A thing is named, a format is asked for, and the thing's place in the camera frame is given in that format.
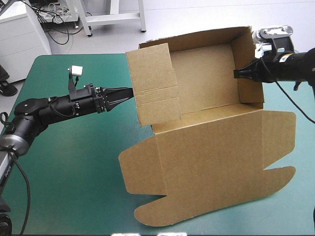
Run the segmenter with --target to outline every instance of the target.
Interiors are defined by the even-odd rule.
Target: white floor
[[[85,0],[85,3],[87,11],[93,15],[108,10],[108,0]],[[63,46],[50,39],[52,53],[124,53],[137,49],[139,43],[147,40],[193,31],[248,25],[255,29],[283,24],[294,28],[292,38],[296,50],[303,52],[315,47],[315,0],[144,0],[144,5],[146,33],[141,33],[140,23],[93,27],[93,37],[81,31],[70,36]],[[137,0],[120,2],[121,13],[137,8]],[[55,32],[53,36],[60,42],[66,41],[65,34]],[[0,96],[0,111],[10,112],[15,99],[16,96]]]

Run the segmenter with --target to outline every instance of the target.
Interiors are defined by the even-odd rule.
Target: green table
[[[36,59],[17,103],[27,98],[68,94],[71,65],[84,67],[78,87],[130,87],[124,54],[41,56]],[[265,87],[268,110],[296,111],[275,85]],[[292,90],[292,84],[285,84]],[[305,84],[294,99],[315,117],[312,91]],[[140,127],[134,99],[113,111],[51,125],[20,162],[31,182],[27,234],[109,235],[116,232],[179,232],[208,235],[312,234],[315,195],[315,128],[298,114],[294,152],[272,167],[293,165],[292,182],[271,197],[196,217],[174,226],[152,228],[133,211],[159,196],[126,192],[118,156],[152,136]],[[3,197],[12,208],[13,232],[19,233],[26,210],[25,183],[14,169]]]

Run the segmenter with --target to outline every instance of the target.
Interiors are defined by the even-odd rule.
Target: drawer
[[[2,65],[10,75],[8,82],[12,83],[25,79],[35,58],[40,55],[47,55],[43,46],[0,58],[0,65]]]
[[[0,41],[0,58],[42,46],[41,40],[35,32],[26,33],[17,37]]]
[[[34,27],[28,17],[3,22],[0,23],[0,41],[34,31]]]

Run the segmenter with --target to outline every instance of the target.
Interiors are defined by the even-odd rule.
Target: cable
[[[1,112],[0,113],[1,124],[3,124],[6,129],[8,129],[10,127],[10,132],[13,133],[15,131],[15,126],[12,122],[8,122],[8,118],[9,118],[9,115],[7,112]]]
[[[53,112],[58,115],[59,117],[73,117],[75,115],[75,108],[72,106],[72,114],[71,115],[65,115],[60,113],[59,111],[56,110],[56,108],[52,105],[54,102],[58,101],[58,97],[55,97],[55,99],[53,101],[50,102],[49,107],[53,110]]]
[[[58,6],[56,6],[54,3],[52,3],[52,4],[53,4],[53,6],[54,6],[55,12],[54,12],[54,11],[50,11],[50,8],[48,8],[48,10],[43,10],[42,7],[43,7],[44,5],[42,5],[42,6],[40,6],[40,7],[36,7],[36,6],[29,5],[29,4],[26,3],[24,0],[19,0],[19,1],[23,2],[23,3],[26,4],[29,8],[32,9],[32,11],[33,11],[33,12],[36,14],[36,16],[37,16],[38,21],[39,21],[40,23],[44,23],[44,27],[45,27],[45,31],[44,31],[44,32],[47,33],[48,36],[49,36],[55,43],[57,43],[57,44],[59,44],[59,45],[65,45],[65,44],[67,44],[67,43],[69,42],[69,40],[70,40],[70,35],[75,35],[75,34],[81,32],[82,29],[83,29],[83,27],[81,27],[77,32],[69,32],[68,26],[66,25],[66,23],[65,23],[65,21],[64,21],[64,13],[69,10],[68,8],[61,7],[61,6],[60,6],[60,9],[62,9],[62,11],[61,11],[61,13],[59,14],[59,13],[57,12]],[[52,18],[52,23],[56,22],[57,24],[64,24],[65,29],[66,29],[66,32],[60,31],[60,30],[55,29],[55,28],[53,28],[53,27],[51,27],[51,28],[46,27],[45,23],[48,23],[48,21],[45,20],[44,17],[40,15],[40,13],[45,13],[45,14],[47,14],[47,15],[52,16],[52,17],[53,17],[53,18]],[[50,34],[50,30],[55,30],[55,31],[60,32],[60,33],[63,33],[63,34],[67,34],[67,40],[66,40],[66,42],[65,42],[65,43],[60,43],[60,42],[58,42],[57,40],[55,40],[55,39],[53,38],[53,36]]]
[[[265,61],[263,60],[263,58],[260,58],[263,66],[265,67],[266,71],[268,72],[268,74],[270,76],[272,76],[275,80],[275,83],[277,84],[277,86],[281,89],[281,91],[287,96],[287,98],[293,103],[293,105],[306,117],[306,119],[308,119],[310,122],[312,122],[313,124],[315,124],[315,120],[311,119],[294,101],[293,99],[290,97],[289,94],[287,94],[287,92],[282,88],[282,86],[279,84],[278,82],[278,78],[275,77],[275,75],[273,73],[271,73],[271,71],[269,70],[269,68],[267,67]]]
[[[20,232],[20,236],[22,236],[24,234],[24,230],[26,227],[26,224],[28,222],[29,219],[29,215],[30,215],[30,208],[31,208],[31,187],[30,187],[30,181],[29,178],[27,177],[27,175],[25,174],[22,166],[20,165],[20,163],[17,161],[17,158],[19,157],[18,153],[13,149],[14,146],[9,146],[3,149],[0,149],[0,151],[6,151],[9,155],[9,157],[11,158],[11,160],[14,162],[14,164],[17,166],[17,168],[19,169],[19,171],[21,172],[25,183],[26,183],[26,188],[27,188],[27,209],[26,209],[26,213],[25,213],[25,218],[24,218],[24,222],[23,222],[23,226]]]
[[[38,8],[38,7],[35,7],[35,6],[31,6],[31,5],[29,5],[28,3],[26,3],[24,0],[20,0],[20,1],[23,2],[25,5],[27,5],[29,8],[32,9],[32,11],[37,15],[37,18],[38,18],[38,20],[39,20],[40,23],[47,23],[47,21],[39,14],[40,12],[44,12],[44,13],[47,13],[47,14],[53,16],[52,21],[54,20],[55,17],[59,17],[59,18],[61,19],[62,23],[64,24],[64,26],[65,26],[65,28],[66,28],[66,31],[67,31],[66,33],[67,33],[68,37],[67,37],[66,42],[65,42],[65,43],[60,43],[60,42],[56,41],[56,40],[53,38],[53,36],[50,34],[49,30],[46,30],[46,33],[48,33],[49,37],[50,37],[55,43],[57,43],[57,44],[59,44],[59,45],[65,45],[65,44],[67,44],[67,43],[69,42],[70,35],[69,35],[68,27],[67,27],[66,23],[64,22],[63,18],[62,18],[59,14],[57,14],[57,13],[55,13],[55,12],[52,12],[52,11],[42,10],[42,9],[40,9],[40,8]]]

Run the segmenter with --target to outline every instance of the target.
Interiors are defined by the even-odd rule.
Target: open cardboard box
[[[135,217],[166,226],[283,188],[294,167],[264,170],[294,149],[295,114],[263,111],[262,84],[234,79],[254,59],[250,27],[140,44],[127,53],[141,125],[155,133],[120,155],[126,188],[163,195]]]

